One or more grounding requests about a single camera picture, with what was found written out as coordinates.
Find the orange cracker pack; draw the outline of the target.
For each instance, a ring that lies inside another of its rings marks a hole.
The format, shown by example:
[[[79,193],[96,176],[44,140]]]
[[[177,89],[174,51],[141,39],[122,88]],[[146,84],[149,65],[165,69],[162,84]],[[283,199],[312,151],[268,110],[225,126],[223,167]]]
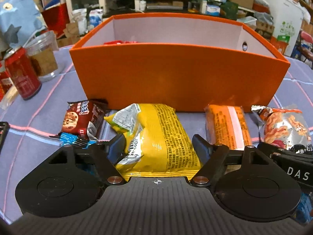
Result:
[[[206,137],[210,144],[222,144],[240,151],[252,145],[242,107],[208,105],[205,115]]]

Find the yellow chip bag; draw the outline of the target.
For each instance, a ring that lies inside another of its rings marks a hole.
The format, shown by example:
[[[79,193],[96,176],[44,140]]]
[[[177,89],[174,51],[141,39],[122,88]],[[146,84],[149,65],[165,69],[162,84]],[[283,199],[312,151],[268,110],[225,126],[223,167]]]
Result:
[[[133,103],[104,120],[126,138],[126,155],[116,164],[125,180],[131,177],[191,179],[202,166],[191,139],[170,106]]]

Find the silver orange snack bag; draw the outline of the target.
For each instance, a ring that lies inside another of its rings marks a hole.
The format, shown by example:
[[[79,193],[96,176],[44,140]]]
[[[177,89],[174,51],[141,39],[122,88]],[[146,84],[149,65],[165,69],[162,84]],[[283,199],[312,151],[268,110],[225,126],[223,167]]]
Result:
[[[312,154],[312,139],[301,110],[252,105],[251,112],[263,129],[263,142],[296,154]]]

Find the red jujube snack bag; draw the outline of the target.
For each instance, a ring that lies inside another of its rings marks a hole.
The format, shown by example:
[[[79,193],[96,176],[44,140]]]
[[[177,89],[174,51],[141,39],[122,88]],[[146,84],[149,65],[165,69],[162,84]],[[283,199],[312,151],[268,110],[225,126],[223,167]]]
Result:
[[[120,44],[132,44],[137,43],[137,41],[125,41],[125,40],[114,40],[105,42],[103,45],[120,45]]]

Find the brown chocolate cookie packet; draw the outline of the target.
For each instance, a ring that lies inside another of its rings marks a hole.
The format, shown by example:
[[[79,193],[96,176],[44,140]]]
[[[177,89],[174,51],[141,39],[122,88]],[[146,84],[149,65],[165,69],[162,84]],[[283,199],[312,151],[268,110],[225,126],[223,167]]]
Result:
[[[60,132],[96,141],[107,107],[106,99],[68,102]]]

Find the blue cookie packet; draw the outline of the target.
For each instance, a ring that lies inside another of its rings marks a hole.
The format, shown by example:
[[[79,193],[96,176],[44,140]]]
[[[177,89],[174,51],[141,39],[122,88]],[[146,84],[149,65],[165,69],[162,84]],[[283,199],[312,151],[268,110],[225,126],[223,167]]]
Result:
[[[97,143],[97,141],[84,139],[69,133],[60,133],[58,136],[61,146],[73,145],[74,147],[78,147],[80,149],[87,149],[90,145]]]

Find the orange storage box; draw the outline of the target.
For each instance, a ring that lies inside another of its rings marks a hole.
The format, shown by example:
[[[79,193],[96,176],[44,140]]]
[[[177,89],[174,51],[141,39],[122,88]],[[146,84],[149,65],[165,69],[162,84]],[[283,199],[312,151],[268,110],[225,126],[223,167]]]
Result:
[[[114,40],[132,44],[103,45]],[[268,105],[290,62],[250,27],[185,13],[114,15],[70,50],[88,99],[110,109],[163,103],[184,112],[209,104]]]

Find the black smartphone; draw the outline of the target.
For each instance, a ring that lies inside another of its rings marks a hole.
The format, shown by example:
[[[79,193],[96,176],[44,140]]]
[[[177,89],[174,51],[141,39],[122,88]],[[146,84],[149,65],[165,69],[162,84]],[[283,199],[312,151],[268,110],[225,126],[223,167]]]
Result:
[[[10,130],[10,125],[6,121],[0,122],[0,151],[2,150],[2,147],[4,145],[6,136],[8,134],[8,131]]]

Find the clear plastic jar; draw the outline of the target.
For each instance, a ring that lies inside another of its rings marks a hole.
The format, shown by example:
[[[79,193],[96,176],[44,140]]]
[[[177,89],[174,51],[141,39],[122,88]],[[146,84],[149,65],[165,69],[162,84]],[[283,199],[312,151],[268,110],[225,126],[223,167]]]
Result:
[[[61,68],[54,56],[59,48],[53,31],[47,31],[29,41],[25,50],[41,82],[47,82],[60,73]]]

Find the red soda can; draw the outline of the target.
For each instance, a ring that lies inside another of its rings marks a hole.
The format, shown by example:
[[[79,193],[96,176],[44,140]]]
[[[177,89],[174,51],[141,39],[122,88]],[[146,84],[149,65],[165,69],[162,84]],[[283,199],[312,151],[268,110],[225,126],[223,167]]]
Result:
[[[24,100],[31,99],[40,91],[42,83],[23,47],[11,49],[4,61],[6,71]]]

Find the white chest freezer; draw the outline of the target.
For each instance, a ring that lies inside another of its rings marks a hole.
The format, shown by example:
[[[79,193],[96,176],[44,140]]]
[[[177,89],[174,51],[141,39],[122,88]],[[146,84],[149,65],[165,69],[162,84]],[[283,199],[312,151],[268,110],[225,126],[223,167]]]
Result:
[[[270,43],[283,55],[291,56],[303,21],[303,10],[293,0],[265,0],[273,17]]]

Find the blue shark cloth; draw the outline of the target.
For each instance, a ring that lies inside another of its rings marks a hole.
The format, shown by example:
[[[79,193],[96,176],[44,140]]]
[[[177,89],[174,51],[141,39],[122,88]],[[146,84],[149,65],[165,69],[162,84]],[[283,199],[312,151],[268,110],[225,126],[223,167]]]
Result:
[[[36,33],[45,29],[45,20],[33,0],[1,2],[1,32],[9,47],[24,46]]]

